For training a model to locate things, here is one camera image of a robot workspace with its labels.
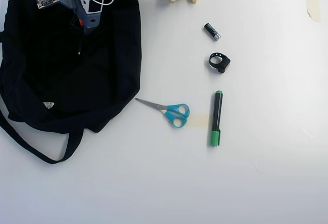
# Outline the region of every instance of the white table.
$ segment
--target white table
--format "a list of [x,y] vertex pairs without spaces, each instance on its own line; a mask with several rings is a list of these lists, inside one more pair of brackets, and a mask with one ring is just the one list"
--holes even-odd
[[[139,1],[138,97],[206,117],[222,90],[221,146],[210,125],[175,130],[136,101],[57,166],[0,130],[0,223],[328,223],[328,0],[321,23],[306,0]],[[223,75],[216,51],[232,60]],[[11,123],[63,155],[65,135]]]

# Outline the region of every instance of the battery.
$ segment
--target battery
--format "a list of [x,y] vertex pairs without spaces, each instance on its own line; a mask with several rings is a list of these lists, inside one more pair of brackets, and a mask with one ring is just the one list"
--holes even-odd
[[215,40],[219,40],[221,35],[211,26],[211,24],[206,23],[204,28],[211,34]]

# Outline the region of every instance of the masking tape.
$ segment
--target masking tape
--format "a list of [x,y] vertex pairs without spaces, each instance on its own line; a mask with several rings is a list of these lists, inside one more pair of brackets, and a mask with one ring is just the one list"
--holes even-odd
[[307,13],[317,22],[321,22],[319,0],[306,0]]
[[207,128],[211,126],[212,120],[212,115],[208,114],[190,115],[186,126],[193,128]]

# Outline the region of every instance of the fabric bag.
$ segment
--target fabric bag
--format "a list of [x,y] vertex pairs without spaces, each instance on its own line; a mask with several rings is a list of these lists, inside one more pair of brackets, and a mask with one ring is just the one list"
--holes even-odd
[[138,0],[104,6],[100,25],[88,36],[73,11],[60,4],[39,10],[36,0],[9,0],[0,40],[0,94],[8,118],[69,134],[63,159],[52,160],[31,147],[0,112],[0,126],[47,163],[70,158],[84,129],[102,130],[139,91]]

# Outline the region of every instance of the white label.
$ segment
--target white label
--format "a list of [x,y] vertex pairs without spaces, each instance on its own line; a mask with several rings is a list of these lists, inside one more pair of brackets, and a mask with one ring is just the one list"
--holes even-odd
[[55,105],[55,103],[45,102],[44,105],[47,107],[48,110],[50,110]]

